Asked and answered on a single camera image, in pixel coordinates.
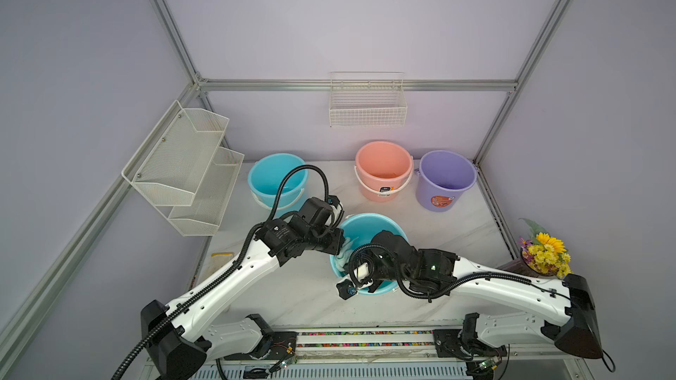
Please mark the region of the mint green microfiber cloth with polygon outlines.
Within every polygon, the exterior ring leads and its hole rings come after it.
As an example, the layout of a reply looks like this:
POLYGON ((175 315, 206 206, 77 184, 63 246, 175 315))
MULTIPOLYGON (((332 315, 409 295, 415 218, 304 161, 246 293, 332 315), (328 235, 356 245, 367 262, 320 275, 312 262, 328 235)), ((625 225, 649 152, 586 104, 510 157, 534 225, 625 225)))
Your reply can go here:
POLYGON ((337 277, 343 277, 348 269, 350 257, 357 248, 364 245, 364 241, 360 237, 347 237, 339 250, 338 255, 332 256, 330 259, 331 267, 337 277))

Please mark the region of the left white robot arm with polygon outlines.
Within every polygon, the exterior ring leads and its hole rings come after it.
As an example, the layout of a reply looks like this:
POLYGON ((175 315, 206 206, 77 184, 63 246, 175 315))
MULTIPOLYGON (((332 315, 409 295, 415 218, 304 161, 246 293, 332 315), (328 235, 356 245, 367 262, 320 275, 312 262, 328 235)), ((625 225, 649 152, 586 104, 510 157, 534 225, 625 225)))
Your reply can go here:
POLYGON ((142 339, 130 351, 131 362, 148 352, 162 379, 188 379, 211 357, 230 354, 267 355, 272 330, 258 314, 219 327, 214 320, 244 291, 306 250, 337 255, 345 238, 339 223, 344 210, 338 197, 313 197, 300 210, 271 216, 252 227, 243 247, 203 283, 162 304, 151 301, 141 311, 142 339))

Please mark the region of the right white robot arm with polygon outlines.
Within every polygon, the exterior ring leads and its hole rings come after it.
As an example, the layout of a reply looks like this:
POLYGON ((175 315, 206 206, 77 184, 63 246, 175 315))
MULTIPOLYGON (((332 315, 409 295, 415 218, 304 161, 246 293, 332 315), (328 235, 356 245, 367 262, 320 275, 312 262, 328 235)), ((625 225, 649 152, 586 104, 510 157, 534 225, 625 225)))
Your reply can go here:
POLYGON ((336 288, 344 300, 361 290, 373 293, 390 281, 405 296, 427 303, 464 296, 513 310, 503 316, 468 313, 459 333, 463 355, 534 342, 585 359, 605 355, 593 294, 586 278, 577 274, 542 279, 487 268, 455 253, 417 249, 387 230, 350 252, 343 272, 336 288))

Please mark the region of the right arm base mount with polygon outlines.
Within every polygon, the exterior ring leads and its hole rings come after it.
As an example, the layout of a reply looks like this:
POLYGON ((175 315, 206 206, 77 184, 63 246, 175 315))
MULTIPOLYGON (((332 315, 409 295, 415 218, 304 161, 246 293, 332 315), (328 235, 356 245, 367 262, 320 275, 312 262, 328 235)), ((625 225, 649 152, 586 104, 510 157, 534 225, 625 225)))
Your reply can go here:
POLYGON ((507 356, 505 345, 496 348, 478 339, 477 321, 479 313, 469 313, 461 328, 439 328, 432 331, 433 342, 438 357, 453 357, 472 362, 475 357, 507 356))

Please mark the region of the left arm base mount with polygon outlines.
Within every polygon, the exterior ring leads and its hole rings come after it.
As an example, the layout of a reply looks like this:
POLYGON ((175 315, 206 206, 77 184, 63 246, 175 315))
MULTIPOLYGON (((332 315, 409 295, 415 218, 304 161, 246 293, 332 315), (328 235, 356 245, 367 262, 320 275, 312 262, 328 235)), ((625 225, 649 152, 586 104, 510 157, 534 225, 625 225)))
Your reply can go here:
POLYGON ((262 337, 252 351, 230 355, 228 360, 279 360, 289 355, 288 349, 295 351, 298 339, 296 332, 275 331, 260 314, 250 314, 246 320, 255 324, 262 337))

